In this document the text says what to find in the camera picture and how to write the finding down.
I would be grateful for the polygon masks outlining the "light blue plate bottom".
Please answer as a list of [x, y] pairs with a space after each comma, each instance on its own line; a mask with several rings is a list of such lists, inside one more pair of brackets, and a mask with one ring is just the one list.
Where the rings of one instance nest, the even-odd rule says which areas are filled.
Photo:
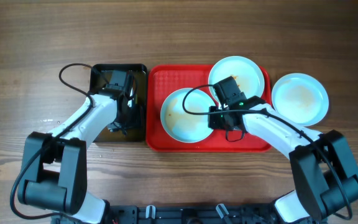
[[201, 90], [176, 90], [162, 104], [160, 120], [163, 129], [176, 141], [200, 142], [213, 132], [208, 127], [208, 117], [203, 113], [214, 105], [212, 98]]

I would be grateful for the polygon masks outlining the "light blue plate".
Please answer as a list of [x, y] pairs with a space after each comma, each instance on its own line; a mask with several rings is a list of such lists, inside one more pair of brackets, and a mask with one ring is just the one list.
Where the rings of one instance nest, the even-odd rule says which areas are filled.
[[176, 90], [162, 104], [160, 120], [163, 129], [176, 141], [200, 142], [213, 132], [208, 127], [208, 117], [203, 113], [214, 105], [212, 98], [201, 90]]
[[329, 109], [324, 86], [304, 73], [281, 77], [273, 86], [272, 103], [279, 114], [302, 126], [319, 123]]
[[264, 92], [265, 79], [259, 66], [252, 60], [241, 56], [230, 56], [218, 61], [208, 76], [209, 90], [219, 107], [224, 103], [223, 97], [245, 94], [247, 99], [261, 97]]

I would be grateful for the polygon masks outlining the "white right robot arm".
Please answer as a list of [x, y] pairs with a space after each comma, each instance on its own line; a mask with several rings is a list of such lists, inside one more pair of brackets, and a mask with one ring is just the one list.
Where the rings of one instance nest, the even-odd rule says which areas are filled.
[[281, 152], [289, 161], [295, 190], [274, 203], [286, 223], [306, 218], [318, 222], [347, 209], [358, 200], [358, 165], [347, 139], [338, 131], [321, 133], [279, 115], [258, 96], [246, 97], [235, 79], [227, 77], [211, 85], [221, 109], [211, 109], [211, 121], [219, 127], [256, 136]]

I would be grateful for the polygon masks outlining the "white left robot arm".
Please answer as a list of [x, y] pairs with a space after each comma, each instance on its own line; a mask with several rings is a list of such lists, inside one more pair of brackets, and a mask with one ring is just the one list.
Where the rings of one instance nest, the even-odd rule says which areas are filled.
[[104, 128], [127, 134], [142, 124], [134, 103], [138, 82], [131, 72], [113, 71], [95, 94], [60, 126], [31, 133], [25, 140], [22, 166], [10, 194], [11, 210], [23, 219], [15, 201], [48, 210], [46, 217], [80, 223], [102, 223], [107, 201], [87, 191], [86, 151]]

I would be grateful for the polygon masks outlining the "red serving tray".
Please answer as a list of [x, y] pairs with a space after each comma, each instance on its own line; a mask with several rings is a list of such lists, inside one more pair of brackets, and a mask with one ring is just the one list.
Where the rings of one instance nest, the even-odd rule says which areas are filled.
[[196, 87], [208, 82], [212, 65], [158, 65], [147, 78], [147, 112], [145, 140], [158, 152], [265, 152], [271, 145], [245, 134], [237, 142], [228, 142], [226, 133], [215, 130], [208, 138], [196, 143], [183, 143], [170, 137], [163, 129], [160, 110], [165, 99], [174, 91]]

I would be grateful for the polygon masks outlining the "black water tray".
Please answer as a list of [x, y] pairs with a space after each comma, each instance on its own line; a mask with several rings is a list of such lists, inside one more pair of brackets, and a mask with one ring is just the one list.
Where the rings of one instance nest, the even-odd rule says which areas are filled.
[[121, 131], [110, 132], [107, 126], [94, 140], [95, 142], [141, 142], [145, 140], [146, 102], [147, 102], [147, 68], [141, 63], [133, 64], [96, 64], [91, 69], [89, 91], [94, 94], [110, 96], [116, 100], [120, 94], [130, 96], [134, 75], [138, 81], [138, 102], [143, 104], [144, 127], [128, 130], [127, 135]]

